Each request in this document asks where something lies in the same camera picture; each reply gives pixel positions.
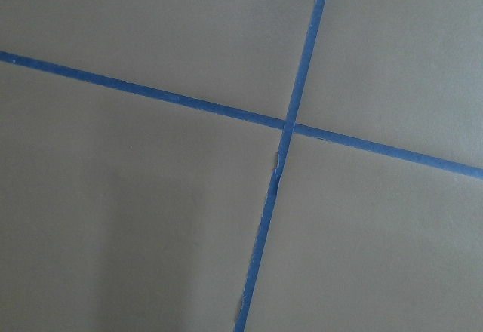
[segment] blue line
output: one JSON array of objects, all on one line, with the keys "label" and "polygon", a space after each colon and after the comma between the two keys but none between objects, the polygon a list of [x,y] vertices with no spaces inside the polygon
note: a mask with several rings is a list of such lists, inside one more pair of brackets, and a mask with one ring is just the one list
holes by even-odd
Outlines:
[{"label": "blue line", "polygon": [[375,143],[363,140],[356,137],[346,136],[344,134],[336,134],[335,132],[321,130],[304,124],[296,124],[295,132],[308,137],[319,138],[332,143],[339,143],[340,145],[355,147],[356,149],[363,149],[365,151],[379,153],[389,157],[400,158],[401,160],[415,162],[417,164],[424,164],[432,168],[440,168],[445,171],[454,172],[466,176],[483,179],[483,169],[468,166],[467,164],[460,164],[444,160],[442,158],[424,155],[422,153],[407,151],[398,147],[383,145],[382,143]]},{"label": "blue line", "polygon": [[307,30],[305,44],[303,46],[302,57],[300,58],[297,77],[295,78],[294,89],[292,90],[291,100],[287,110],[287,118],[285,119],[280,144],[278,145],[278,162],[275,170],[272,173],[269,190],[266,194],[265,205],[263,207],[262,218],[260,221],[260,228],[258,229],[257,240],[255,241],[250,266],[248,267],[247,280],[243,290],[240,313],[235,323],[234,332],[243,332],[247,323],[251,299],[254,294],[258,271],[260,270],[260,263],[262,261],[263,249],[265,248],[266,237],[269,232],[270,222],[272,220],[273,210],[275,208],[278,185],[284,172],[288,149],[290,147],[290,141],[294,132],[295,121],[297,118],[307,73],[309,71],[310,60],[312,58],[315,40],[317,39],[317,32],[320,26],[324,5],[325,0],[315,0],[309,29]]},{"label": "blue line", "polygon": [[249,121],[259,125],[268,126],[271,128],[283,129],[284,121],[278,118],[269,117],[268,115],[261,115],[254,112],[244,111],[222,104],[208,102],[206,100],[199,100],[180,94],[163,91],[161,89],[151,88],[144,85],[136,85],[128,83],[120,79],[106,77],[95,73],[85,72],[83,70],[69,68],[67,66],[60,66],[58,64],[45,62],[43,60],[22,57],[20,55],[0,51],[0,60],[6,63],[16,64],[18,66],[25,66],[31,69],[41,70],[42,72],[53,73],[67,78],[74,78],[79,81],[86,81],[94,85],[101,85],[103,87],[114,88],[120,91],[139,94],[156,100],[163,100],[165,102],[176,103],[181,106],[189,108],[200,109],[203,111],[216,113],[218,115],[225,115],[231,118],[237,118],[244,121]]}]

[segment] gray floor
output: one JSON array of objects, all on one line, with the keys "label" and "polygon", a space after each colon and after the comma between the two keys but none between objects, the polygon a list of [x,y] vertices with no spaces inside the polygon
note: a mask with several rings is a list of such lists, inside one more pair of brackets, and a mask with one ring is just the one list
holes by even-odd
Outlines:
[{"label": "gray floor", "polygon": [[[297,122],[483,167],[483,0],[327,0]],[[313,0],[0,0],[0,51],[284,118]],[[0,62],[0,330],[229,331],[281,131]],[[246,331],[480,331],[483,182],[294,135]]]}]

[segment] gray surface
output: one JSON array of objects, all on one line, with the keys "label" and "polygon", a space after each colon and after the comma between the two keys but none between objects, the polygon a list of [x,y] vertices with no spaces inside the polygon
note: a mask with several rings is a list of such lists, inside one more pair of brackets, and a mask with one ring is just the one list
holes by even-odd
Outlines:
[{"label": "gray surface", "polygon": [[0,74],[0,329],[232,330],[279,132]]},{"label": "gray surface", "polygon": [[313,0],[0,0],[0,48],[284,117]]},{"label": "gray surface", "polygon": [[296,136],[246,331],[480,331],[482,189]]},{"label": "gray surface", "polygon": [[298,122],[483,167],[483,0],[327,0]]}]

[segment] blue strip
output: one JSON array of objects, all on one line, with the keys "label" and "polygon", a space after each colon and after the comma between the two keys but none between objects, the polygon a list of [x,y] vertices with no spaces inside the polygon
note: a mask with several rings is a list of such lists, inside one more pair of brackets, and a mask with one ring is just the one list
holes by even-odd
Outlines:
[{"label": "blue strip", "polygon": [[425,164],[426,166],[440,168],[442,170],[454,172],[455,174],[462,174],[483,179],[483,169],[468,166],[466,164],[459,164],[458,162],[443,160],[442,158],[423,155],[421,153],[407,151],[406,149],[399,149],[397,147],[362,140],[360,138],[350,137],[344,134],[336,134],[334,132],[321,130],[319,128],[305,126],[303,124],[296,124],[294,131],[304,136],[319,138],[320,140],[339,143],[340,145],[355,147],[356,149],[363,149],[365,151],[379,153],[389,157],[400,158],[401,160],[415,162],[417,164]]},{"label": "blue strip", "polygon": [[263,207],[262,218],[260,221],[260,228],[258,229],[257,240],[255,241],[250,266],[248,267],[247,280],[245,282],[245,288],[243,290],[243,297],[241,301],[241,309],[238,319],[235,323],[234,332],[243,332],[247,323],[251,299],[254,294],[258,271],[262,261],[263,249],[265,248],[266,237],[269,232],[270,221],[272,220],[273,209],[277,199],[278,185],[280,183],[285,162],[287,160],[288,149],[290,147],[290,141],[294,132],[295,120],[297,118],[303,88],[305,86],[307,73],[309,71],[310,60],[312,58],[312,52],[315,46],[315,40],[317,38],[317,32],[320,26],[324,5],[325,0],[315,0],[309,29],[307,30],[305,44],[303,46],[302,57],[300,58],[297,77],[295,78],[294,89],[292,90],[292,96],[288,106],[287,118],[285,119],[280,144],[278,145],[277,167],[272,173],[269,190],[266,194],[265,206]]},{"label": "blue strip", "polygon": [[57,64],[45,62],[43,60],[22,57],[20,55],[6,53],[0,51],[0,60],[6,63],[17,64],[18,66],[25,66],[27,68],[41,70],[42,72],[53,73],[67,78],[77,79],[79,81],[86,81],[94,85],[101,85],[103,87],[114,88],[120,91],[139,94],[141,96],[154,98],[156,100],[163,100],[165,102],[180,104],[189,108],[200,109],[203,111],[216,113],[218,115],[225,115],[231,118],[242,119],[259,125],[268,126],[271,128],[278,128],[281,130],[284,127],[284,122],[281,119],[269,117],[268,115],[260,115],[258,113],[244,111],[229,106],[224,106],[217,103],[208,102],[206,100],[198,100],[180,94],[175,94],[161,89],[146,87],[144,85],[136,85],[134,83],[127,83],[115,78],[109,78],[104,75],[84,72],[82,70],[69,68],[67,66],[60,66]]}]

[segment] blue tape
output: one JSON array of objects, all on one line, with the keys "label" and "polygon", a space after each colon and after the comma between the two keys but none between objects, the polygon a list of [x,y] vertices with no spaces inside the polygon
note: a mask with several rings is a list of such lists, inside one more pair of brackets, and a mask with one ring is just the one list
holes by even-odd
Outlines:
[{"label": "blue tape", "polygon": [[417,164],[424,164],[432,168],[440,168],[445,171],[454,172],[466,176],[483,179],[483,169],[468,166],[467,164],[460,164],[444,160],[442,158],[424,155],[422,153],[407,151],[406,149],[399,149],[383,145],[382,143],[375,143],[360,138],[346,136],[344,134],[336,134],[335,132],[321,130],[304,124],[296,124],[295,132],[308,137],[319,138],[332,143],[339,143],[340,145],[355,147],[356,149],[363,149],[365,151],[379,153],[389,157],[400,158],[401,160],[415,162]]},{"label": "blue tape", "polygon": [[257,123],[259,125],[277,128],[279,130],[284,127],[283,120],[269,117],[268,115],[244,111],[243,109],[237,109],[230,106],[224,106],[222,104],[208,102],[206,100],[182,96],[180,94],[147,87],[144,85],[136,85],[120,79],[85,72],[83,70],[73,69],[67,66],[60,66],[58,64],[45,62],[43,60],[22,57],[20,55],[11,54],[4,51],[0,51],[0,60],[6,63],[16,64],[18,66],[25,66],[27,68],[41,70],[42,72],[53,73],[67,78],[74,78],[79,81],[86,81],[94,85],[101,85],[103,87],[114,88],[128,93],[139,94],[140,96],[154,98],[155,100],[163,100],[165,102],[176,103],[189,108],[200,109],[203,111],[216,113],[218,115],[225,115],[227,117]]},{"label": "blue tape", "polygon": [[310,19],[309,29],[307,30],[305,44],[303,46],[302,57],[300,58],[297,77],[294,82],[291,100],[287,110],[285,125],[281,133],[280,144],[278,145],[278,162],[270,179],[269,190],[266,194],[265,205],[263,207],[260,228],[258,229],[257,240],[255,241],[254,250],[251,256],[250,265],[248,267],[247,280],[243,290],[241,300],[240,313],[235,323],[234,332],[243,332],[247,323],[248,312],[250,311],[251,300],[254,294],[255,284],[257,282],[258,271],[262,261],[263,249],[265,248],[266,237],[269,232],[270,222],[272,220],[273,210],[277,199],[278,185],[284,171],[285,162],[287,160],[288,149],[292,134],[294,132],[295,121],[302,98],[303,88],[305,86],[307,73],[309,71],[310,60],[317,38],[318,28],[320,26],[322,12],[324,10],[325,0],[315,0],[312,17]]}]

